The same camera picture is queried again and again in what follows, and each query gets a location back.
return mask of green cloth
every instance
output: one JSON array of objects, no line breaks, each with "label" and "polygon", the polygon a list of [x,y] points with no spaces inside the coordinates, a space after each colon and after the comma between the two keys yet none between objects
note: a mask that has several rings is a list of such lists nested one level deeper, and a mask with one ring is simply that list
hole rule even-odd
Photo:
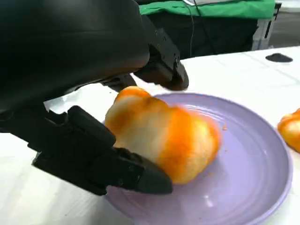
[{"label": "green cloth", "polygon": [[[189,6],[192,15],[198,15],[196,7]],[[237,0],[198,6],[202,16],[236,17],[252,19],[270,19],[273,17],[275,0]],[[180,15],[190,15],[187,5],[182,1],[153,2],[141,5],[142,15],[169,12]]]}]

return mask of cable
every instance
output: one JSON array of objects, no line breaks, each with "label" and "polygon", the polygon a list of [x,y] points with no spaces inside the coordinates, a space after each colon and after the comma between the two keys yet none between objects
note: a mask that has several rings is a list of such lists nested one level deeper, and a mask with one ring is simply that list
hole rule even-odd
[{"label": "cable", "polygon": [[191,9],[189,8],[189,6],[187,6],[188,10],[189,10],[189,13],[191,15],[191,19],[192,19],[192,35],[191,35],[191,40],[190,40],[190,43],[189,43],[189,54],[190,54],[190,57],[192,57],[192,46],[193,46],[193,37],[194,37],[194,31],[195,31],[195,23],[194,23],[194,18],[193,18],[193,14],[192,14],[192,11]]},{"label": "cable", "polygon": [[205,37],[206,37],[207,41],[208,41],[209,44],[210,44],[210,47],[211,47],[211,50],[212,50],[213,54],[216,55],[216,54],[217,54],[217,51],[216,51],[216,49],[215,49],[215,47],[214,47],[214,45],[213,45],[213,43],[212,43],[212,41],[211,41],[210,36],[208,35],[208,32],[207,32],[207,30],[206,30],[206,26],[205,26],[204,21],[203,21],[202,14],[201,14],[200,10],[198,9],[198,4],[197,4],[196,0],[193,0],[194,4],[192,4],[192,3],[191,3],[190,1],[188,1],[188,0],[182,0],[182,1],[183,1],[184,3],[190,5],[190,6],[192,5],[192,6],[195,6],[195,7],[196,7],[196,10],[197,10],[197,13],[198,13],[198,15],[199,15],[200,22],[201,22],[201,24],[202,24],[202,28],[203,28],[203,31],[204,31],[204,34],[205,34]]}]

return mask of black object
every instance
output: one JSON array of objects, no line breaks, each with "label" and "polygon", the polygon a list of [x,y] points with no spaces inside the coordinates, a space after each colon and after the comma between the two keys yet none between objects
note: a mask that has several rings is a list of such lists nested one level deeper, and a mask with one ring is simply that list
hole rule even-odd
[{"label": "black object", "polygon": [[133,0],[4,0],[0,10],[0,132],[27,141],[38,152],[35,167],[97,195],[108,185],[172,192],[161,169],[114,148],[115,137],[80,107],[55,114],[43,105],[88,83],[136,85],[130,73],[186,89],[180,52],[165,31]]},{"label": "black object", "polygon": [[292,62],[293,59],[281,53],[275,53],[266,56],[266,59],[272,62]]},{"label": "black object", "polygon": [[37,151],[33,165],[96,195],[108,185],[144,193],[172,192],[170,178],[147,159],[113,147],[114,135],[78,106],[55,114],[43,104],[0,117],[0,126]]}]

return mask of table surface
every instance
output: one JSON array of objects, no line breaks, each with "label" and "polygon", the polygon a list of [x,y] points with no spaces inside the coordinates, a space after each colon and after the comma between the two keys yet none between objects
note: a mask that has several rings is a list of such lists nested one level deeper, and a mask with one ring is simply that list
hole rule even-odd
[{"label": "table surface", "polygon": [[[293,62],[267,61],[282,53]],[[276,126],[300,107],[300,46],[224,54],[184,60],[190,79],[187,92],[227,98],[245,105]],[[167,92],[135,77],[151,94]],[[85,86],[47,104],[55,111],[80,105],[102,121],[116,92],[101,84]],[[131,225],[104,198],[63,182],[30,166],[35,152],[10,134],[0,134],[0,223],[3,225]],[[281,207],[265,225],[297,225],[300,221],[300,154],[291,150],[293,182]]]}]

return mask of bread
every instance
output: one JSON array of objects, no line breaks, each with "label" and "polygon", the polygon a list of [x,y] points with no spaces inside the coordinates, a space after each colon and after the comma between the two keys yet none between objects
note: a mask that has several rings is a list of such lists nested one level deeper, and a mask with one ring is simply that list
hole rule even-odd
[{"label": "bread", "polygon": [[284,116],[277,128],[285,142],[300,153],[300,109]]},{"label": "bread", "polygon": [[192,181],[216,157],[220,131],[204,116],[151,97],[138,87],[121,91],[105,117],[115,147],[146,157],[174,184]]}]

